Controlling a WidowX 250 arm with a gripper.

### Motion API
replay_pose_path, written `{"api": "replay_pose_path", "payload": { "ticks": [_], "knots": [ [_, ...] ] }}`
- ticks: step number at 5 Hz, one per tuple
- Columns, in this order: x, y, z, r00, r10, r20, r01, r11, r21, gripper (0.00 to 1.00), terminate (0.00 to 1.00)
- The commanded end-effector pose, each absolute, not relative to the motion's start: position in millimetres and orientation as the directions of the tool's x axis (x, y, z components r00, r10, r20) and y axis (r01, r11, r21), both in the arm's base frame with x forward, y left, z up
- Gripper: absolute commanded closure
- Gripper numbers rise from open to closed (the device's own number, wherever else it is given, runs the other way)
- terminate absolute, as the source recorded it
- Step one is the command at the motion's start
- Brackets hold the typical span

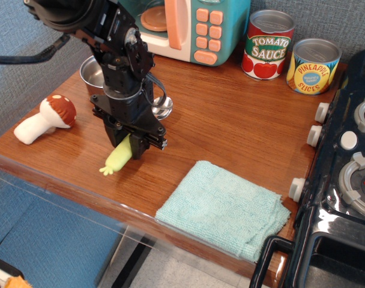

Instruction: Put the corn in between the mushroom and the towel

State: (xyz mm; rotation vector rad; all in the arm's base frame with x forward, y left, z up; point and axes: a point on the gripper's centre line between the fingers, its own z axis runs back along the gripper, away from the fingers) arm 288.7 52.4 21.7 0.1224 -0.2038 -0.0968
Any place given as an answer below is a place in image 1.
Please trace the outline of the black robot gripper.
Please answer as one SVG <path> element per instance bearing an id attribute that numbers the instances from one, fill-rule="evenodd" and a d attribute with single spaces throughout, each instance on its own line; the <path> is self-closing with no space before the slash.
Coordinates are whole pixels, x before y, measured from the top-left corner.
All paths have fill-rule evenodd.
<path id="1" fill-rule="evenodd" d="M 134 95 L 123 97 L 95 94 L 90 97 L 93 113 L 103 120 L 106 134 L 114 148 L 128 135 L 132 158 L 139 160 L 153 145 L 161 150 L 167 146 L 166 129 L 152 112 L 154 91 L 152 85 L 143 85 Z"/>

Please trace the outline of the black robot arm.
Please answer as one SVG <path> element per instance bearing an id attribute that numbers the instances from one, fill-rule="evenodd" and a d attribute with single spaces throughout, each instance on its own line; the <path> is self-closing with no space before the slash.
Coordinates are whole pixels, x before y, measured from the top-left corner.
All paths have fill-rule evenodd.
<path id="1" fill-rule="evenodd" d="M 46 26 L 87 44 L 102 69 L 101 95 L 92 95 L 93 113 L 104 122 L 108 138 L 118 146 L 129 138 L 132 157 L 150 147 L 164 149 L 166 129 L 152 110 L 154 86 L 162 83 L 150 72 L 154 55 L 140 37 L 135 19 L 118 1 L 25 1 L 28 11 Z"/>

